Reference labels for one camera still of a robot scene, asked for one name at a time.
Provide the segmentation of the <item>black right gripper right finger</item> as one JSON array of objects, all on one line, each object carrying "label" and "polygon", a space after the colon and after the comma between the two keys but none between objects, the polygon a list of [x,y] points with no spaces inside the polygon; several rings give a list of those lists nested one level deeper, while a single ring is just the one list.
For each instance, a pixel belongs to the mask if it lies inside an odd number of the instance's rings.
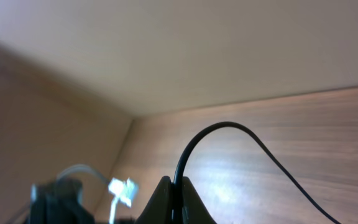
[{"label": "black right gripper right finger", "polygon": [[216,224],[188,177],[182,180],[184,224]]}]

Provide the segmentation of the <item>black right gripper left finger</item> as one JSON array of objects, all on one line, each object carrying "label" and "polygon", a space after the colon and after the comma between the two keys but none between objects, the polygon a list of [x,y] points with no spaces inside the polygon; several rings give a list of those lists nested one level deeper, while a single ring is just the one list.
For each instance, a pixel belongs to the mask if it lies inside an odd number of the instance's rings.
[{"label": "black right gripper left finger", "polygon": [[170,224],[172,222],[173,187],[169,176],[163,176],[135,224]]}]

